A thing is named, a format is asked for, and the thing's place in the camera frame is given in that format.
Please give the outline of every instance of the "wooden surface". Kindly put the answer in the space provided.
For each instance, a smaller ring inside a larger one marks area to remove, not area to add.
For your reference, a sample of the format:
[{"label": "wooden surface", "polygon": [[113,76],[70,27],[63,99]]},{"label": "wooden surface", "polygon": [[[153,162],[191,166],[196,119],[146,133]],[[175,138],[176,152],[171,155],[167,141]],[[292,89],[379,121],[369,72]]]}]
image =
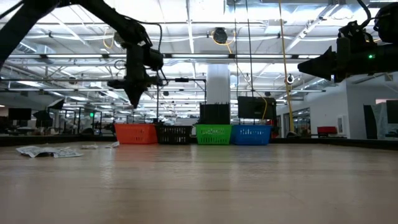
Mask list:
[{"label": "wooden surface", "polygon": [[395,151],[278,144],[83,153],[30,159],[0,148],[0,223],[398,223]]}]

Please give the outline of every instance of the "plastic basket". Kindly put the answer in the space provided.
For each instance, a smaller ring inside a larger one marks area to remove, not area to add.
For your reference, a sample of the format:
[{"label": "plastic basket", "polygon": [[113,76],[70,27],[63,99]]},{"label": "plastic basket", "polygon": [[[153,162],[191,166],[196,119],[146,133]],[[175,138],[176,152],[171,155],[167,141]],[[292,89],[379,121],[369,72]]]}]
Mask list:
[{"label": "plastic basket", "polygon": [[190,144],[192,126],[156,126],[159,144]]},{"label": "plastic basket", "polygon": [[156,129],[153,124],[115,124],[116,138],[120,144],[155,144]]},{"label": "plastic basket", "polygon": [[200,145],[228,145],[231,139],[232,125],[197,124],[197,139]]},{"label": "plastic basket", "polygon": [[271,137],[269,125],[234,125],[232,143],[242,146],[266,146]]}]

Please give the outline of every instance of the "crumpled paper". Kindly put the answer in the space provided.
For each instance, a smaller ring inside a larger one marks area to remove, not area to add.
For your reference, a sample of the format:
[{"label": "crumpled paper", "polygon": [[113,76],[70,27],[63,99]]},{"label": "crumpled paper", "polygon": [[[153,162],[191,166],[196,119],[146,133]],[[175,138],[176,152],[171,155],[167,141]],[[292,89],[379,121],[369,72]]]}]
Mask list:
[{"label": "crumpled paper", "polygon": [[76,150],[70,149],[70,147],[24,146],[17,148],[17,151],[21,154],[29,155],[31,158],[35,158],[41,153],[52,153],[54,158],[70,158],[83,155],[82,153],[76,152]]},{"label": "crumpled paper", "polygon": [[107,148],[107,149],[113,149],[113,148],[115,148],[115,147],[119,147],[119,145],[120,145],[120,143],[117,141],[117,142],[114,142],[114,143],[112,143],[112,144],[110,144],[110,145],[108,145],[108,146],[105,146],[105,148]]},{"label": "crumpled paper", "polygon": [[97,145],[90,145],[90,146],[81,146],[81,149],[97,149]]}]

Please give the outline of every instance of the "white column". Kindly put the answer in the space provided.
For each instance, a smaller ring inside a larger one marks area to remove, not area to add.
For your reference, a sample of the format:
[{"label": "white column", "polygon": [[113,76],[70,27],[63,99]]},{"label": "white column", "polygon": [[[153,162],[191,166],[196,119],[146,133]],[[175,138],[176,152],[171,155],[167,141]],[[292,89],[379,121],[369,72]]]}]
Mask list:
[{"label": "white column", "polygon": [[209,64],[207,68],[207,103],[222,104],[231,101],[228,64]]}]

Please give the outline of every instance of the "orange basket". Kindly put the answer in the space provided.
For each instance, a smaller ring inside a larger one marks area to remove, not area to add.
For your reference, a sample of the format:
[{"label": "orange basket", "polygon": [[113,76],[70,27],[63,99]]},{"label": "orange basket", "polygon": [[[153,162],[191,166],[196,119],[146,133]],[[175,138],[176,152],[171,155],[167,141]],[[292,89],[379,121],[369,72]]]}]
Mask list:
[{"label": "orange basket", "polygon": [[156,129],[153,124],[115,124],[120,144],[155,144]]}]

